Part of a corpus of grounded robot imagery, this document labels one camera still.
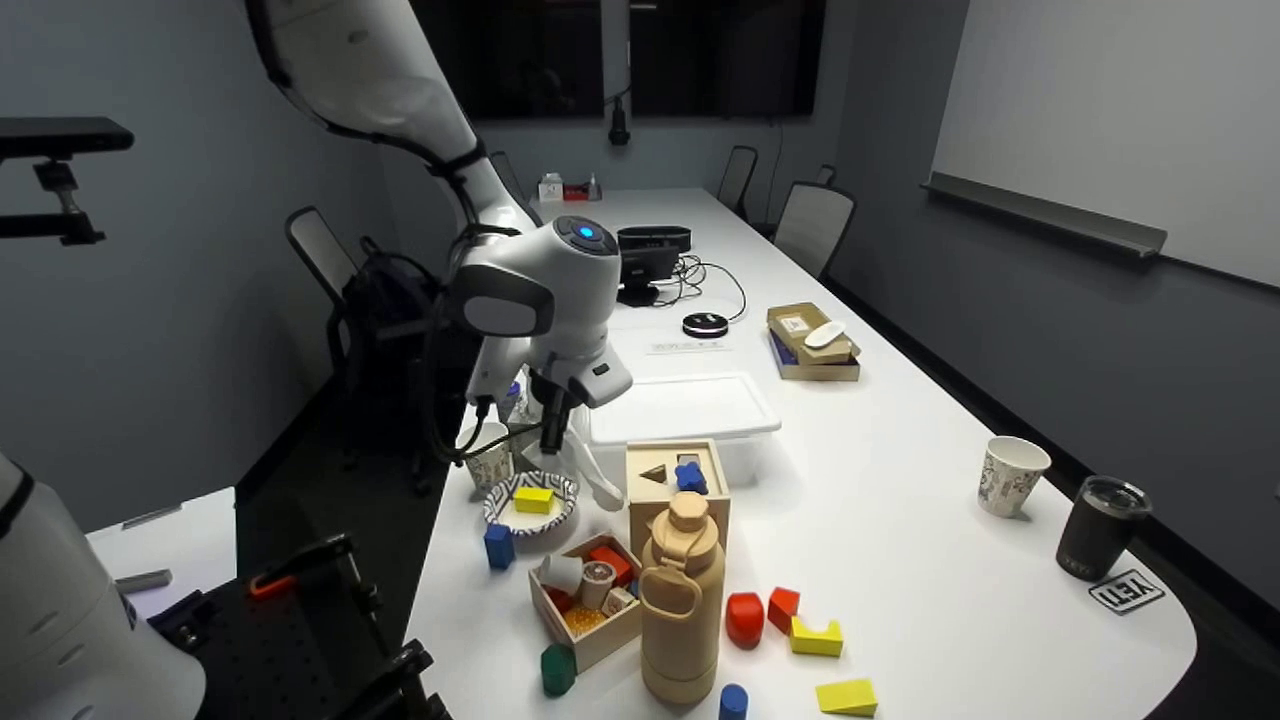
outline wooden bottle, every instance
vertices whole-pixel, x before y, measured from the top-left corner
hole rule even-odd
[[[725,547],[696,493],[677,493],[647,530],[642,673],[656,700],[685,709],[715,689]]]

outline white mug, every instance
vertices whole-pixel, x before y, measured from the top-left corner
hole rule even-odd
[[[1016,518],[1036,482],[1054,470],[1054,457],[1019,437],[992,437],[975,497],[995,518]]]

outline cup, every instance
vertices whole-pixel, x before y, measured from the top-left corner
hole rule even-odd
[[[975,497],[992,518],[1016,518],[1047,470],[1054,457],[1041,446],[992,437]]]
[[[1154,504],[1136,484],[1089,475],[1055,546],[1055,566],[1079,579],[1104,579],[1149,518]]]

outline white table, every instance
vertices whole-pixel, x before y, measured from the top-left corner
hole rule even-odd
[[[756,449],[762,482],[731,489],[730,593],[793,583],[799,613],[839,620],[848,646],[839,659],[799,659],[771,630],[756,654],[725,639],[721,683],[749,689],[753,720],[821,715],[812,693],[839,678],[875,681],[882,720],[1129,720],[1188,673],[1198,630],[1179,601],[1168,593],[1132,616],[1092,604],[1054,561],[1072,508],[1054,484],[1031,493],[1025,521],[988,518],[975,475],[992,431],[710,194],[612,194],[555,214],[610,228],[689,223],[691,249],[749,283],[753,309],[721,343],[681,338],[685,313],[738,309],[721,276],[681,309],[621,309],[612,343],[642,386],[749,371],[783,416]],[[818,300],[861,339],[858,386],[776,380],[763,309],[793,300]],[[407,638],[436,656],[423,689],[459,720],[677,715],[646,693],[642,646],[583,673],[568,698],[540,698],[547,638],[530,604],[536,553],[490,574],[469,493],[469,475],[453,471],[407,620]],[[572,542],[599,530],[626,538],[626,518],[581,508]],[[715,698],[685,715],[715,715]]]

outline wooden container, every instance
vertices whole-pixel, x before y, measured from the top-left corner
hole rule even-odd
[[[713,521],[721,530],[721,547],[730,547],[730,475],[721,465],[715,446],[633,446],[626,459],[628,475],[628,531],[633,531],[633,553],[646,553],[647,524],[671,504],[677,497],[677,459],[691,457],[706,470],[710,482],[710,504]]]
[[[796,352],[799,370],[804,363],[823,363],[823,370],[839,370],[839,363],[858,363],[861,348],[851,343],[851,338],[831,339],[827,348],[812,352],[804,343],[807,334],[823,327],[827,313],[821,313],[818,303],[776,303],[769,309],[769,334]]]
[[[553,593],[536,579],[536,569],[530,574],[533,609],[536,609],[540,624],[547,630],[547,638],[555,646],[572,650],[578,673],[589,673],[591,665],[599,665],[605,656],[612,656],[617,650],[626,650],[628,639],[642,638],[642,561],[612,538],[583,542],[583,546],[568,547],[564,558],[583,558],[597,546],[621,553],[633,566],[633,579],[626,583],[626,593],[633,593],[633,604],[612,613],[591,633],[572,633],[564,613],[555,609]]]

